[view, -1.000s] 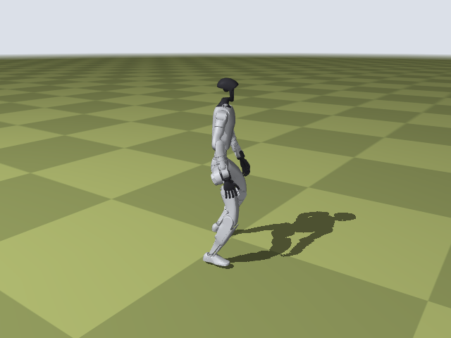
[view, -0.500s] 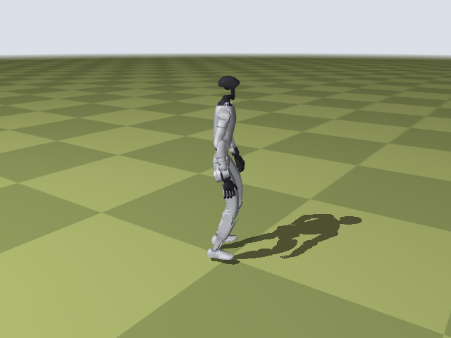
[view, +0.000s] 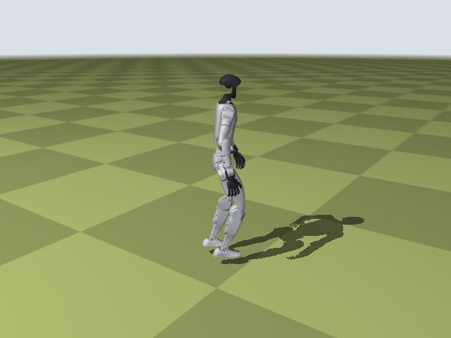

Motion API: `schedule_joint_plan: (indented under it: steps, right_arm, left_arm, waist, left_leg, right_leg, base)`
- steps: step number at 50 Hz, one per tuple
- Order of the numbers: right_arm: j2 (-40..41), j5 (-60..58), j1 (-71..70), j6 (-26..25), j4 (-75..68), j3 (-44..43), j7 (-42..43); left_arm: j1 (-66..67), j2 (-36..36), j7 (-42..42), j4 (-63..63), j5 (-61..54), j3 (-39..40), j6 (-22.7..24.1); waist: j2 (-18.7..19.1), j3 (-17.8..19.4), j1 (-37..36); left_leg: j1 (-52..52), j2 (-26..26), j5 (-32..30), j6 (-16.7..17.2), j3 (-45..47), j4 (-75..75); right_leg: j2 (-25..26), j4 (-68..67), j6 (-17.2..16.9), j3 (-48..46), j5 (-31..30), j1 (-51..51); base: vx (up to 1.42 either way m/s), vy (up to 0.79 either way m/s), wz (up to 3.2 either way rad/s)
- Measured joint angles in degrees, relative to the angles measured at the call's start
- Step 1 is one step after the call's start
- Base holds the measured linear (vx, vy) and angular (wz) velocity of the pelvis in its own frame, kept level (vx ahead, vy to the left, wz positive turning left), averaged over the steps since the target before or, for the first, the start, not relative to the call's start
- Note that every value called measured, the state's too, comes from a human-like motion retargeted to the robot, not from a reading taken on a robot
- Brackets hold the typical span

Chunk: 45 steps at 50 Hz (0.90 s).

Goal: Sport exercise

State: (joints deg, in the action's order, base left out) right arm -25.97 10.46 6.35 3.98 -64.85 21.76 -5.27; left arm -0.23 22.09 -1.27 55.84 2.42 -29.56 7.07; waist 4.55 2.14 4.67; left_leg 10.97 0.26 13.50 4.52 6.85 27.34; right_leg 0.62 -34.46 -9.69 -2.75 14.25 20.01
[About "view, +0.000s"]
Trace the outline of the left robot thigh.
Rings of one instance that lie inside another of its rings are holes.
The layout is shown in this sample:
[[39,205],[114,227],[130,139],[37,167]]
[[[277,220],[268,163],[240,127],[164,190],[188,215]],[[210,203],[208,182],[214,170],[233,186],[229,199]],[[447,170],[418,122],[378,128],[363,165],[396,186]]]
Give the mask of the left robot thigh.
[[[221,180],[221,178],[220,178]],[[222,210],[228,210],[231,206],[231,203],[233,201],[232,196],[228,196],[228,186],[227,186],[227,181],[222,182],[221,180],[221,185],[222,188],[225,191],[225,196],[222,196],[219,200],[218,200],[218,206],[220,209]]]

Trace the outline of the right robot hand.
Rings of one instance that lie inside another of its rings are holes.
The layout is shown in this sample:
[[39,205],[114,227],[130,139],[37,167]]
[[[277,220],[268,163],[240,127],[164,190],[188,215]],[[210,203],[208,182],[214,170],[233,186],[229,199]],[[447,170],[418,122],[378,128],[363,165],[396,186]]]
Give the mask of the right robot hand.
[[[240,190],[238,188],[238,185],[240,186],[240,188],[242,188],[242,185],[237,181],[237,179],[235,179],[235,171],[234,171],[234,175],[231,177],[228,177],[227,171],[225,171],[225,176],[226,179],[228,179],[228,196],[236,196],[237,194],[240,193]],[[237,188],[237,191],[236,191]],[[231,195],[230,195],[230,189],[231,189]],[[234,194],[234,192],[235,194]]]

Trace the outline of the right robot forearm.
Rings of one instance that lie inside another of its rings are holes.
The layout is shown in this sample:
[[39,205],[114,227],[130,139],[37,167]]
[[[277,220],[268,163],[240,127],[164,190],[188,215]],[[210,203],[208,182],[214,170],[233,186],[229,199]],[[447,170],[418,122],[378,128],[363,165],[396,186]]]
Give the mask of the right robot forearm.
[[224,139],[222,142],[222,151],[220,152],[223,168],[227,171],[228,177],[234,175],[233,163],[231,162],[230,157],[230,140]]

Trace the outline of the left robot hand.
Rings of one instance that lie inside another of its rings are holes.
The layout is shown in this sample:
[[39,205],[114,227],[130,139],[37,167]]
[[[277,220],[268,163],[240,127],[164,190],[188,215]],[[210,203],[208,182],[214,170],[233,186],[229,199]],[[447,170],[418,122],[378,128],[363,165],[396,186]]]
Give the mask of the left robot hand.
[[[235,151],[232,151],[231,153],[233,154],[233,157],[234,157],[235,162],[236,162],[236,167],[235,168],[237,168],[238,164],[239,164],[238,169],[242,169],[245,166],[245,158],[241,155],[241,153],[237,152],[238,149],[237,149],[236,145],[233,145],[233,148],[234,148]],[[241,168],[240,168],[240,164],[241,164]]]

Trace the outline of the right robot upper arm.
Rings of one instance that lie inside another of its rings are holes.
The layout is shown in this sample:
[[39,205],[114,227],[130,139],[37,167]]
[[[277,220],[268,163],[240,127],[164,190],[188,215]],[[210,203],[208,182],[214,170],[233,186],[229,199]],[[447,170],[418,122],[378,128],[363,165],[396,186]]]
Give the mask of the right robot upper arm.
[[[227,139],[228,134],[230,133],[231,123],[234,118],[234,112],[231,108],[225,107],[221,113],[221,127],[218,136],[218,147],[222,149],[222,142],[224,139]],[[229,139],[228,139],[229,140]]]

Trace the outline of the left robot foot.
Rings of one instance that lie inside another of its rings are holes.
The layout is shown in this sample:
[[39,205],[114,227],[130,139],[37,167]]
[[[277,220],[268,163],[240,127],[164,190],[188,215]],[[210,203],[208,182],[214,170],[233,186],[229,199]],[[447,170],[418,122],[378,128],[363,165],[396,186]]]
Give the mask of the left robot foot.
[[[212,239],[211,239],[212,240]],[[203,241],[203,246],[221,246],[223,241],[217,239],[215,241],[211,241],[210,238],[205,238]]]

